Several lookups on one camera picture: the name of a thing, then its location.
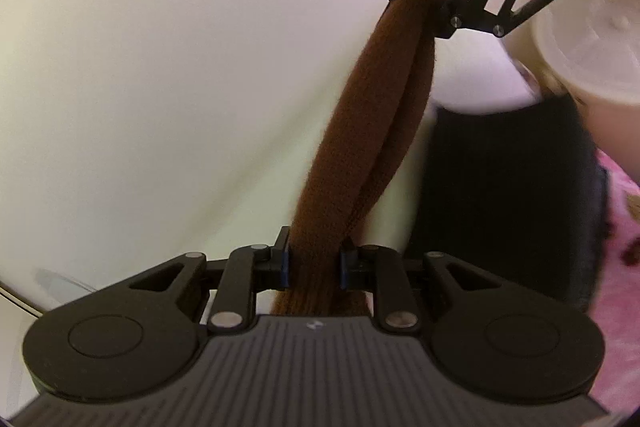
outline circular cover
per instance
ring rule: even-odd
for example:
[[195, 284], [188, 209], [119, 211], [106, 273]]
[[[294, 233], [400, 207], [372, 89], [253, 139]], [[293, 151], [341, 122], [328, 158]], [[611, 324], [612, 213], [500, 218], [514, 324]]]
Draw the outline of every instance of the circular cover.
[[640, 0], [556, 0], [535, 17], [533, 35], [569, 87], [640, 105]]

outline metal pin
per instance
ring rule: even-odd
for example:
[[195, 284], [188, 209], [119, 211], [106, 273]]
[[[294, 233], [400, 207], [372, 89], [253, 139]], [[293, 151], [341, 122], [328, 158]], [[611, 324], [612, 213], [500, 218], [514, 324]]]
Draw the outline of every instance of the metal pin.
[[412, 312], [392, 312], [386, 316], [385, 322], [392, 328], [411, 328], [418, 323], [418, 317]]
[[217, 328], [235, 328], [242, 324], [242, 315], [236, 312], [218, 312], [209, 322]]

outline white logo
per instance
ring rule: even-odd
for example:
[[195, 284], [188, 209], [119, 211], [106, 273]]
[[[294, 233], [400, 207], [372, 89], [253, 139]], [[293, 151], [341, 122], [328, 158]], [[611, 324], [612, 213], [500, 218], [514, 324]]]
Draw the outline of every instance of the white logo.
[[306, 323], [306, 327], [314, 331], [321, 329], [323, 326], [324, 326], [324, 322], [320, 322], [317, 319]]

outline pink fabric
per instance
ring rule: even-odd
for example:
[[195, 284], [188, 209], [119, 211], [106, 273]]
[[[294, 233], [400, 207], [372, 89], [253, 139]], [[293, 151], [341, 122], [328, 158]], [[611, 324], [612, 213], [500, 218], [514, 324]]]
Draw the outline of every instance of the pink fabric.
[[591, 394], [606, 409], [633, 411], [640, 405], [640, 266], [625, 266], [622, 253], [640, 237], [640, 223], [626, 204], [626, 194], [640, 194], [640, 188], [606, 154], [600, 152], [598, 159], [609, 171], [612, 235], [590, 311], [606, 341], [604, 364]]

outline brown fabric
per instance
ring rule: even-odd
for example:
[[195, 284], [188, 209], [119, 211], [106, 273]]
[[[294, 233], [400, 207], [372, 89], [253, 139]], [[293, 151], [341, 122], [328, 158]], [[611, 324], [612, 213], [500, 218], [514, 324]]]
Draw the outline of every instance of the brown fabric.
[[337, 253], [404, 158], [431, 89], [434, 24], [444, 0], [394, 0], [344, 87], [291, 225], [291, 289], [279, 315], [362, 315], [361, 292], [338, 288]]

